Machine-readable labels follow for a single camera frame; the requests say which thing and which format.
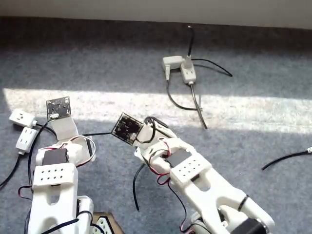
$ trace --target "circuit board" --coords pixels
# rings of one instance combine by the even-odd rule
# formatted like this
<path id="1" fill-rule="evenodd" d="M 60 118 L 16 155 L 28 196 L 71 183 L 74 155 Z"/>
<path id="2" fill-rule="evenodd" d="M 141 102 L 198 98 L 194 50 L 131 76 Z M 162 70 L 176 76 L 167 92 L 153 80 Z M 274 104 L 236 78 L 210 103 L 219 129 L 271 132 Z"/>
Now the circuit board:
<path id="1" fill-rule="evenodd" d="M 143 123 L 125 113 L 122 113 L 112 130 L 112 135 L 118 137 L 120 140 L 128 143 L 129 145 L 132 145 L 142 127 Z"/>
<path id="2" fill-rule="evenodd" d="M 61 97 L 47 101 L 48 120 L 71 116 L 69 97 Z"/>

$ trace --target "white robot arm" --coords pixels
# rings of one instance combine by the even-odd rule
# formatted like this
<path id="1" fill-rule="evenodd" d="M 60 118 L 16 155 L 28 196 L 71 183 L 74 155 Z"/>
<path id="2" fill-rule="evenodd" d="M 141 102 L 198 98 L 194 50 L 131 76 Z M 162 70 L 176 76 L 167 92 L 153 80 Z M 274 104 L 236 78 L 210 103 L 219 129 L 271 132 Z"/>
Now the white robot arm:
<path id="1" fill-rule="evenodd" d="M 131 128 L 134 125 L 140 126 L 139 130 Z M 196 209 L 191 217 L 192 228 L 183 230 L 182 227 L 181 231 L 197 234 L 272 234 L 275 227 L 273 219 L 242 190 L 223 178 L 193 146 L 177 138 L 158 119 L 149 117 L 142 124 L 122 114 L 113 134 L 123 136 L 117 137 L 126 142 L 129 139 L 128 143 L 137 147 L 135 156 L 147 163 L 159 177 L 169 176 L 167 181 Z M 189 157 L 172 166 L 166 158 L 181 149 Z"/>
<path id="2" fill-rule="evenodd" d="M 78 134 L 69 97 L 47 101 L 47 114 L 58 141 L 36 156 L 28 234 L 111 234 L 105 218 L 97 222 L 101 230 L 90 226 L 93 202 L 77 196 L 77 167 L 95 160 L 96 145 Z"/>

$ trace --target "plug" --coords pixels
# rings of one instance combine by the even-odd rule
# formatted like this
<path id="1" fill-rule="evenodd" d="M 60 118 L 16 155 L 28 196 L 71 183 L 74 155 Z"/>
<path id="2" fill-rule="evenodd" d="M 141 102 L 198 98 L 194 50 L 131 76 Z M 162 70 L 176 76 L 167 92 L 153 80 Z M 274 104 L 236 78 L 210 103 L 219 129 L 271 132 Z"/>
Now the plug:
<path id="1" fill-rule="evenodd" d="M 187 56 L 183 63 L 181 63 L 181 72 L 184 83 L 195 83 L 196 73 L 191 56 Z"/>
<path id="2" fill-rule="evenodd" d="M 170 79 L 170 70 L 178 69 L 184 61 L 182 56 L 171 56 L 162 58 L 162 68 L 166 74 L 166 80 Z"/>
<path id="3" fill-rule="evenodd" d="M 33 126 L 37 124 L 37 121 L 35 120 L 34 115 L 24 112 L 20 109 L 15 109 L 11 113 L 9 120 L 11 120 L 13 123 L 19 126 L 28 127 L 28 128 L 32 128 Z"/>
<path id="4" fill-rule="evenodd" d="M 30 148 L 38 134 L 38 131 L 32 128 L 24 127 L 19 139 L 16 143 L 16 148 L 19 150 L 20 155 L 29 153 Z"/>

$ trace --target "white wall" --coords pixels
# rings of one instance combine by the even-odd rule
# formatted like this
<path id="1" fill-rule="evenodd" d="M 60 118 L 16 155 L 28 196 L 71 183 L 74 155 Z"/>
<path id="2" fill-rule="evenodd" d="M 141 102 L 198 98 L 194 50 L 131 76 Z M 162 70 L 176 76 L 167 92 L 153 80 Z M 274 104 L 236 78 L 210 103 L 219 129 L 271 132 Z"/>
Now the white wall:
<path id="1" fill-rule="evenodd" d="M 0 15 L 312 29 L 312 0 L 0 0 Z"/>

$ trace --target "black cable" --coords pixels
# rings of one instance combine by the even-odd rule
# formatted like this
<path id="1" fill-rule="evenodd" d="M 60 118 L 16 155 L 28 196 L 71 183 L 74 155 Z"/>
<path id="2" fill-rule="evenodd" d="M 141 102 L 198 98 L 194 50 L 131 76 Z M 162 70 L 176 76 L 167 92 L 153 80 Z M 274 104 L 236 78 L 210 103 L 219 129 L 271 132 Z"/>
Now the black cable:
<path id="1" fill-rule="evenodd" d="M 43 127 L 42 124 L 39 124 L 39 123 L 36 123 L 37 126 L 39 127 Z M 52 129 L 52 128 L 49 128 L 49 127 L 45 127 L 46 130 L 50 131 L 56 138 L 58 137 L 56 132 Z"/>
<path id="2" fill-rule="evenodd" d="M 272 166 L 273 164 L 276 164 L 280 161 L 283 161 L 285 159 L 288 159 L 290 157 L 295 157 L 295 156 L 301 156 L 301 155 L 307 155 L 309 154 L 308 150 L 305 150 L 305 151 L 301 151 L 301 152 L 298 152 L 298 153 L 294 153 L 294 154 L 289 154 L 289 155 L 285 155 L 285 156 L 282 156 L 282 157 L 279 157 L 271 162 L 269 162 L 268 164 L 266 164 L 264 167 L 261 168 L 261 170 L 265 170 L 267 169 L 268 167 Z"/>
<path id="3" fill-rule="evenodd" d="M 233 77 L 233 75 L 228 71 L 226 70 L 225 68 L 221 67 L 220 65 L 216 64 L 215 62 L 212 62 L 208 59 L 204 59 L 204 58 L 193 58 L 192 61 L 206 61 L 206 62 L 209 62 L 211 64 L 213 64 L 214 66 L 217 66 L 218 68 L 222 69 L 224 72 L 226 72 L 226 75 L 230 76 L 230 77 Z"/>
<path id="4" fill-rule="evenodd" d="M 57 225 L 57 226 L 55 226 L 55 227 L 53 227 L 53 228 L 50 228 L 49 230 L 46 230 L 45 232 L 43 232 L 43 233 L 41 233 L 41 234 L 49 234 L 49 233 L 52 233 L 52 232 L 54 232 L 54 231 L 56 231 L 56 230 L 58 230 L 58 229 L 61 229 L 61 228 L 66 227 L 66 226 L 69 226 L 69 225 L 71 225 L 71 224 L 73 224 L 73 223 L 77 223 L 78 221 L 79 221 L 79 219 L 78 219 L 78 218 L 75 218 L 75 219 L 70 220 L 70 221 L 67 221 L 67 222 L 65 222 L 65 223 L 61 223 L 61 224 L 59 224 L 59 225 Z"/>
<path id="5" fill-rule="evenodd" d="M 90 223 L 93 222 L 93 215 L 92 215 L 92 213 L 91 213 L 90 211 L 80 211 L 80 212 L 78 213 L 77 217 L 78 217 L 79 215 L 81 215 L 81 214 L 89 214 L 90 217 L 91 217 L 91 222 L 90 222 Z"/>
<path id="6" fill-rule="evenodd" d="M 167 80 L 167 85 L 166 85 L 166 90 L 167 90 L 167 94 L 168 94 L 168 97 L 170 99 L 170 101 L 178 108 L 182 109 L 182 110 L 187 110 L 187 111 L 197 111 L 196 108 L 190 108 L 190 107 L 184 107 L 184 106 L 181 106 L 179 104 L 176 103 L 176 101 L 173 100 L 170 92 L 169 92 L 169 84 L 170 84 L 170 81 Z"/>
<path id="7" fill-rule="evenodd" d="M 184 205 L 183 201 L 181 200 L 181 198 L 178 196 L 178 194 L 176 194 L 176 192 L 171 188 L 171 186 L 170 186 L 170 180 L 168 181 L 167 184 L 168 184 L 168 187 L 169 187 L 169 189 L 171 190 L 171 192 L 174 193 L 174 195 L 178 198 L 178 200 L 180 201 L 180 203 L 181 203 L 181 205 L 182 205 L 182 207 L 183 207 L 183 210 L 184 210 L 184 219 L 183 219 L 183 221 L 182 221 L 182 223 L 181 223 L 180 231 L 183 232 L 183 233 L 185 233 L 185 232 L 187 232 L 187 231 L 189 230 L 189 227 L 188 227 L 188 229 L 186 229 L 186 230 L 182 230 L 182 225 L 184 224 L 184 222 L 185 222 L 185 220 L 186 220 L 186 218 L 187 218 L 187 212 L 186 212 L 185 205 Z"/>
<path id="8" fill-rule="evenodd" d="M 16 172 L 17 168 L 19 167 L 20 160 L 21 160 L 22 155 L 18 156 L 18 159 L 16 160 L 15 166 L 9 176 L 0 184 L 0 190 L 4 188 L 4 186 L 10 181 L 10 179 L 13 177 L 14 173 Z"/>
<path id="9" fill-rule="evenodd" d="M 31 211 L 31 208 L 29 209 L 29 212 L 28 212 L 26 219 L 25 219 L 24 234 L 28 234 L 28 224 L 29 224 L 30 211 Z"/>
<path id="10" fill-rule="evenodd" d="M 38 140 L 40 134 L 42 133 L 42 131 L 47 127 L 48 123 L 53 121 L 54 119 L 51 119 L 51 120 L 48 120 L 39 130 L 37 136 L 35 137 L 34 139 L 34 142 L 30 148 L 30 151 L 29 151 L 29 156 L 28 156 L 28 164 L 27 164 L 27 172 L 28 172 L 28 182 L 29 182 L 29 185 L 33 185 L 33 182 L 32 182 L 32 177 L 31 177 L 31 158 L 32 158 L 32 155 L 33 155 L 33 151 L 34 151 L 34 148 L 35 148 L 35 144 L 36 144 L 36 141 Z"/>
<path id="11" fill-rule="evenodd" d="M 199 115 L 199 119 L 200 119 L 201 123 L 203 124 L 204 128 L 207 129 L 207 125 L 205 123 L 203 115 L 201 114 L 201 110 L 200 110 L 199 104 L 197 103 L 197 100 L 196 100 L 196 96 L 195 96 L 195 92 L 194 92 L 194 85 L 190 84 L 189 86 L 190 86 L 191 91 L 192 91 L 192 97 L 193 97 L 193 101 L 194 101 L 194 104 L 195 104 L 196 109 L 197 109 L 197 113 Z"/>
<path id="12" fill-rule="evenodd" d="M 187 53 L 188 56 L 191 56 L 191 51 L 192 51 L 192 47 L 193 47 L 193 44 L 194 44 L 194 29 L 189 25 L 188 28 L 191 30 L 192 32 L 192 37 L 191 37 L 191 41 L 190 41 L 190 45 L 189 45 L 189 52 Z"/>
<path id="13" fill-rule="evenodd" d="M 145 166 L 145 163 L 143 163 L 138 170 L 136 171 L 135 177 L 133 178 L 133 182 L 132 182 L 132 191 L 133 191 L 133 198 L 135 200 L 135 205 L 136 205 L 136 210 L 140 211 L 138 203 L 137 203 L 137 194 L 136 194 L 136 179 L 138 174 L 140 173 L 140 171 L 143 169 L 143 167 Z"/>
<path id="14" fill-rule="evenodd" d="M 87 133 L 87 134 L 83 134 L 83 136 L 87 137 L 87 136 L 99 136 L 99 135 L 110 135 L 112 134 L 111 132 L 107 132 L 107 133 Z"/>
<path id="15" fill-rule="evenodd" d="M 90 226 L 96 227 L 102 234 L 105 234 L 104 230 L 99 225 L 91 223 Z"/>

